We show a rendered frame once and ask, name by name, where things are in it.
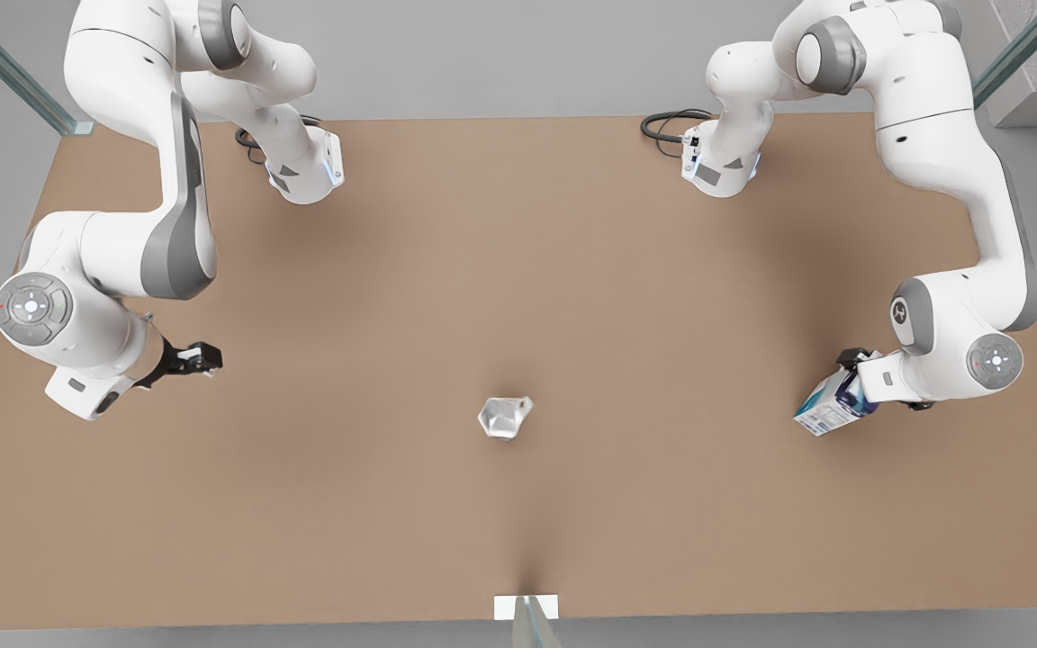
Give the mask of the clear faceted glass cup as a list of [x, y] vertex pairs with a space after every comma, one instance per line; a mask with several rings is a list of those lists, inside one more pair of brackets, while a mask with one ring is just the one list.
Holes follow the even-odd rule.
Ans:
[[518, 434], [524, 419], [532, 408], [534, 402], [528, 397], [487, 398], [479, 410], [478, 422], [487, 436], [511, 440]]

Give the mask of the blue and white carton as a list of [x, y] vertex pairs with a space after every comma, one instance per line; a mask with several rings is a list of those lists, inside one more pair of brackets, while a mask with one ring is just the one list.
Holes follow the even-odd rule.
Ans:
[[840, 368], [815, 387], [798, 406], [794, 421], [812, 435], [822, 436], [875, 413], [878, 406], [868, 401], [859, 374]]

